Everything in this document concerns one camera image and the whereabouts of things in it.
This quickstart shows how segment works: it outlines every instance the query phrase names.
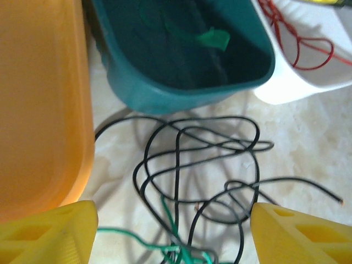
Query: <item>green wire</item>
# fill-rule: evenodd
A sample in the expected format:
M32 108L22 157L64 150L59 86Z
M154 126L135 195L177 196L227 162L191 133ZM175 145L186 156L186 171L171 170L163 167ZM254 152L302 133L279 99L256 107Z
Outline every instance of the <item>green wire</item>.
M161 204L162 204L162 206L163 206L163 208L164 208L164 210L166 212L166 215L167 215L167 217L168 217L168 219L170 221L173 234L178 239L180 239L180 237L178 235L178 228L177 228L177 226L175 225L175 223L173 221L171 212L170 212L169 208L167 207L167 204L165 202L165 197L164 196L161 196ZM194 264L194 260L192 259L190 252L188 252L188 250L186 250L184 248L181 248L181 254L177 258L176 264L180 264L182 259L186 262L186 264Z
M98 232L113 232L113 233L117 233L117 234L127 235L129 237L136 239L141 245L145 246L149 250L162 250L162 251L166 251L166 252L180 250L180 246L163 246L163 245L149 244L149 243L145 242L143 239L141 239L135 233L128 231L126 229L120 229L120 228L115 228L115 227L99 227L97 231Z
M166 202L165 202L165 197L161 196L161 203L162 206L167 214L167 217L170 221L170 225L172 228L172 232L173 234L178 238L179 238L179 234L178 234L178 228L175 225L170 209L168 208ZM193 258L190 254L190 252L181 246L176 246L176 245L155 245L155 244L149 244L146 241L144 241L143 239L141 239L138 235L136 235L135 233L128 231L126 229L121 229L121 228L114 228L114 227L99 227L98 232L104 232L104 233L117 233L117 234L121 234L121 235L127 235L128 237L132 237L135 240L137 240L141 245L143 245L145 248L147 248L148 250L160 250L161 254L164 257L164 260L167 261L170 264L180 264L181 260L183 260L186 264L213 264L212 259L210 258L209 254L207 252L202 252L202 256L204 257L204 259L200 259L200 258ZM168 252L175 252L176 255L176 262L174 262L168 255Z

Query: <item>marble floor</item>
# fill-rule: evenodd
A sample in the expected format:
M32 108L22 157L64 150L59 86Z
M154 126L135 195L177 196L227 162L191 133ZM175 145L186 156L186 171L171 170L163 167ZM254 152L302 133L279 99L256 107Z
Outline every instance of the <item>marble floor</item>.
M89 60L96 128L106 118L121 115L119 111L125 109L125 105L115 97L107 83L106 71L93 39L89 45ZM250 91L245 91L216 105L178 116L190 114L202 117L242 114L256 120L261 129L261 139L275 142L272 150L257 155L262 179L280 175L306 177L338 193L345 203L341 206L300 183L270 184L261 189L284 207L352 225L352 89L321 93L278 106L265 104ZM127 228L147 241L165 243L165 234L160 233L158 224L135 193L131 178L134 167L142 159L143 143L154 126L155 123L143 120L119 124L106 131L96 143L92 176L81 199L94 200L100 226ZM237 132L247 133L245 126L231 124L231 127L239 130ZM167 132L163 138L169 138ZM163 162L155 162L153 169L158 170ZM191 192L194 188L194 193L198 194L196 189L199 188L193 187L193 184L202 177L197 186L201 186L208 196L222 190L226 177L250 182L253 174L253 161L243 155L196 168L191 175L193 179L187 184ZM151 194L151 199L155 198L156 195ZM189 217L180 224L181 237L187 233ZM249 222L244 224L244 230L245 247L240 263L258 263ZM200 221L195 232L195 244L216 249L221 260L233 260L239 245L237 227ZM152 253L146 261L140 258L146 256L143 254L144 249L129 238L97 234L90 263L160 262L159 252Z

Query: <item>tangled cable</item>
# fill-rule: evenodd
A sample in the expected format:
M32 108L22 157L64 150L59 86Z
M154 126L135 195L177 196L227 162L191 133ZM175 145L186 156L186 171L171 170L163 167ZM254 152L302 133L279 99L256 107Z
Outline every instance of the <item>tangled cable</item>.
M133 171L133 184L134 188L137 192L137 194L140 196L141 200L144 202L145 206L149 209L149 211L153 214L155 219L158 221L160 226L163 228L165 232L167 232L168 237L170 239L170 245L151 245L143 241L141 238L139 238L136 234L124 230L124 229L119 229L119 228L107 228L107 227L102 227L99 228L98 231L101 232L116 232L120 234L125 234L129 235L131 237L134 237L137 239L142 245L146 246L149 250L159 250L163 256L163 260L161 261L161 264L163 263L177 263L180 264L181 261L184 261L187 264L193 264L193 263L208 263L208 264L218 264L218 263L223 263L223 264L228 264L228 263L239 263L243 249L244 249L244 231L242 228L242 224L249 219L251 210L253 207L253 204L257 202L259 195L264 197L268 202L276 204L277 203L270 198L267 194L259 190L259 186L261 184L265 183L275 183L275 182L282 182L282 181L296 181L296 182L301 182L301 183L306 183L311 186L314 186L330 196L332 199L342 203L343 200L338 197L337 195L333 194L326 188L320 186L319 184L312 182L310 180L304 179L304 178L298 178L298 177L280 177L280 178L272 178L272 179L266 179L266 180L260 180L260 171L259 171L259 164L256 159L255 153L257 152L263 152L263 151L268 151L274 147L274 143L271 141L260 141L260 129L259 126L256 124L255 121L253 121L250 118L243 117L243 116L224 116L224 117L210 117L210 118L184 118L184 119L177 119L173 121L166 121L160 118L156 117L150 117L150 116L133 116L133 117L126 117L126 118L121 118L115 121L112 121L105 125L103 128L101 128L97 133L96 133L96 140L102 135L102 133L110 128L111 126L114 126L118 123L127 121L127 120L133 120L133 119L148 119L148 120L154 120L160 125L153 131L151 134L145 150L144 150L144 158L143 160L135 167ZM200 122L213 122L212 127L216 127L216 122L219 120L223 121L231 121L231 120L239 120L241 122L247 122L251 124L254 129L255 129L255 135L252 140L248 139L240 139L232 136L225 135L223 133L220 133L218 131L215 131L213 129L210 129L208 127L205 127L200 124ZM197 122L196 125L184 125L185 123L189 122ZM176 139L175 139L175 148L172 148L170 150L165 150L161 151L159 153L155 154L150 154L150 149L153 141L157 137L160 132L165 129L165 128L172 128L175 131L177 131ZM199 136L196 135L199 131L205 131L206 133L211 133L212 135L220 137L222 140L220 142L211 142L208 140L205 140L203 138L200 138ZM182 144L180 142L181 137L188 137L194 141L197 141L200 146L199 147L190 147L190 148L184 148L182 147ZM186 164L181 164L180 162L180 156L186 152L196 152L196 151L203 151L207 149L220 149L220 150L226 150L225 154L219 154L216 157L210 157L206 158L200 161L196 162L190 162ZM180 199L179 198L179 188L180 188L180 171L185 168L190 168L196 165L204 164L207 162L211 161L216 161L224 158L230 158L230 157L235 157L244 153L249 153L250 156L252 157L255 165L255 180L252 183L246 183L242 180L228 180L224 184L224 189L217 193L215 196L209 198L209 199ZM166 155L174 155L175 156L175 166L160 170L158 172L152 173L150 168L149 168L149 162L151 160L155 160L161 157L164 157ZM143 168L146 174L146 179L139 184L137 175L139 170ZM174 172L174 190L173 190L173 195L166 194L161 190L161 188L154 182L154 180L158 177L162 177L166 173ZM167 215L167 219L164 219L163 216L161 216L153 204L148 200L148 197L146 195L146 188L148 186L153 186L154 189L160 194L161 198L161 203L162 207ZM250 202L250 206L246 208L246 206L240 202L235 196L234 193L242 190L242 189L251 189L253 191L253 196ZM221 200L222 197L229 197L238 207L241 208L241 211L236 211L234 207L228 205L224 201ZM168 208L166 204L166 200L169 202L173 202L174 205L174 218L171 214L170 209ZM197 211L195 212L194 218L192 220L190 229L189 229L189 235L188 235L188 240L187 242L184 242L183 239L179 236L178 229L179 229L179 206L180 205L195 205L197 208ZM226 208L232 215L233 219L229 221L228 219L217 219L214 217L211 217L209 215L204 214L204 210L208 208L209 205L211 204L218 204ZM237 226L239 229L239 250L237 253L237 256L233 262L219 262L219 257L217 253L213 249L208 249L208 248L199 248L199 247L194 247L193 246L193 237L194 237L194 232L195 228L197 225L198 220L203 217L207 219L208 221L211 221L213 223L218 223L218 224L225 224L228 226Z
M288 30L288 32L290 32L295 38L296 38L296 48L297 48L297 55L296 55L296 59L293 63L291 63L292 67L298 70L316 70L316 69L320 69L322 68L324 65L326 65L332 58L335 58L339 61L341 61L344 64L350 65L352 66L352 61L347 60L345 58L342 58L338 55L335 54L334 52L334 43L329 40L328 38L324 38L324 37L302 37L298 34L296 28L288 23L284 16L282 15L282 13L280 12L280 10L276 7L276 5L273 3L272 0L258 0L259 5L261 6L263 13L266 17L269 18L270 22L271 22L271 26L274 27L274 31L275 31L275 35L277 38L277 41L279 43L279 46L281 48L281 50L284 52L284 47L282 44L282 39L281 39L281 32L280 32L280 27L279 24L283 24L286 29ZM329 50L323 49L323 48L319 48L315 45L312 45L310 43L308 43L308 41L321 41L321 42L325 42L330 46ZM308 48L311 48L312 50L315 51L319 51L321 53L326 54L328 57L326 58L326 60L314 67L300 67L298 66L298 62L300 59L300 55L301 55L301 45L306 46Z

